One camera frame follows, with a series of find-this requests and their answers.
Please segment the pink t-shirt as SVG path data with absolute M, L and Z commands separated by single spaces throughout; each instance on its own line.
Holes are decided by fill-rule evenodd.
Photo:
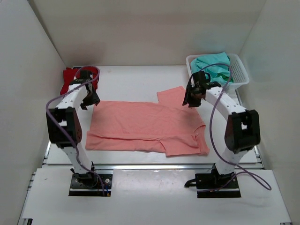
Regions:
M 208 155 L 206 125 L 196 109 L 182 105 L 184 96 L 179 86 L 158 92 L 156 103 L 102 101 L 93 108 L 85 148 Z

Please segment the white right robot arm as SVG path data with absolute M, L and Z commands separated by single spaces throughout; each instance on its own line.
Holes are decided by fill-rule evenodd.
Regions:
M 210 183 L 220 188 L 227 182 L 226 175 L 233 173 L 244 155 L 260 143 L 259 115 L 256 110 L 237 104 L 216 82 L 196 82 L 193 85 L 189 81 L 182 105 L 199 107 L 202 99 L 213 105 L 209 122 L 213 148 L 216 147 L 212 135 L 214 112 L 218 111 L 226 119 L 225 150 L 222 154 L 215 150 L 219 160 L 214 164 L 216 172 L 210 176 Z

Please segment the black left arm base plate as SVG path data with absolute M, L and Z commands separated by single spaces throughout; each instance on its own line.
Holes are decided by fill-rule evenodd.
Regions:
M 69 188 L 69 196 L 93 196 L 110 197 L 112 192 L 113 174 L 99 174 L 103 182 L 102 187 L 97 176 L 87 179 L 80 179 L 75 174 L 72 175 Z

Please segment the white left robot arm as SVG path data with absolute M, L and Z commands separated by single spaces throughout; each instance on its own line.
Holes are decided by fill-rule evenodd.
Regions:
M 75 79 L 67 93 L 46 103 L 46 120 L 50 142 L 60 148 L 73 165 L 71 171 L 82 177 L 83 183 L 92 187 L 98 175 L 81 144 L 83 131 L 77 115 L 78 109 L 87 110 L 100 102 L 91 81 Z

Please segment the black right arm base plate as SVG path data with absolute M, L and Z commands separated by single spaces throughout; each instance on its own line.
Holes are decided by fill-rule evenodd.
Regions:
M 196 187 L 197 198 L 241 198 L 239 184 L 234 172 L 220 175 L 216 169 L 211 173 L 196 173 L 185 188 Z

